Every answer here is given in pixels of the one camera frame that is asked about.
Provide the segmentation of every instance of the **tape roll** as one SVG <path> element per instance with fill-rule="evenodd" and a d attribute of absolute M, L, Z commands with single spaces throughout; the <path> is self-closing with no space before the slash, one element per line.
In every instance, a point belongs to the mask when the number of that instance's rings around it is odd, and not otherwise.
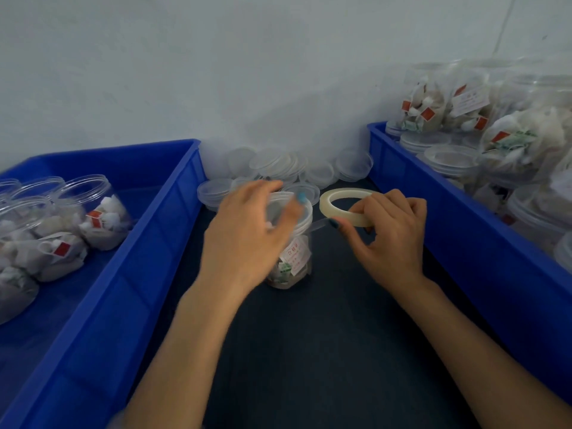
<path fill-rule="evenodd" d="M 341 198 L 364 198 L 373 193 L 375 193 L 375 191 L 362 188 L 338 188 L 327 191 L 320 196 L 320 212 L 322 212 L 326 218 L 345 218 L 355 227 L 373 227 L 374 223 L 365 215 L 348 212 L 347 210 L 336 208 L 332 204 L 334 200 Z"/>

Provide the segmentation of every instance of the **white wall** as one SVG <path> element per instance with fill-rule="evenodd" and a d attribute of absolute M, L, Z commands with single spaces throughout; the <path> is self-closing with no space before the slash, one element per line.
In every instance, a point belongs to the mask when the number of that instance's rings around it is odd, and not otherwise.
<path fill-rule="evenodd" d="M 0 0 L 0 168 L 197 137 L 214 176 L 239 144 L 364 144 L 406 63 L 570 46 L 569 3 L 514 1 Z"/>

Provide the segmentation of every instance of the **white label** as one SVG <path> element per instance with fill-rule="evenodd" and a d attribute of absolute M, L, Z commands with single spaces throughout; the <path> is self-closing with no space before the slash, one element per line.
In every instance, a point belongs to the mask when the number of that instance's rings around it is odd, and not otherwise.
<path fill-rule="evenodd" d="M 572 169 L 554 174 L 550 187 L 562 198 L 572 202 Z"/>
<path fill-rule="evenodd" d="M 452 117 L 458 117 L 489 105 L 489 86 L 483 85 L 451 98 Z"/>
<path fill-rule="evenodd" d="M 290 245 L 280 253 L 280 259 L 292 267 L 291 273 L 295 276 L 301 271 L 306 263 L 308 263 L 310 255 L 311 252 L 308 247 L 308 237 L 297 236 L 292 240 Z"/>

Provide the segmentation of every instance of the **right hand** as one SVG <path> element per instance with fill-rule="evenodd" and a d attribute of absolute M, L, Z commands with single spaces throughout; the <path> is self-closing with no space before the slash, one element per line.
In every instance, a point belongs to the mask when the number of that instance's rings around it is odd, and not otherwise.
<path fill-rule="evenodd" d="M 375 241 L 366 245 L 348 220 L 333 217 L 359 262 L 377 283 L 396 297 L 424 281 L 424 199 L 405 198 L 395 189 L 387 194 L 373 193 L 349 211 L 362 213 L 374 223 Z"/>

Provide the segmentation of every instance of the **left hand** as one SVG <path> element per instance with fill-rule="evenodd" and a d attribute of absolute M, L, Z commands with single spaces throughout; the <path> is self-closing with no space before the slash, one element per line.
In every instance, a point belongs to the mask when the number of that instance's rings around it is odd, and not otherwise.
<path fill-rule="evenodd" d="M 245 297 L 266 278 L 304 210 L 292 197 L 276 227 L 268 230 L 268 198 L 281 186 L 281 181 L 255 181 L 225 197 L 205 231 L 197 281 L 231 287 Z"/>

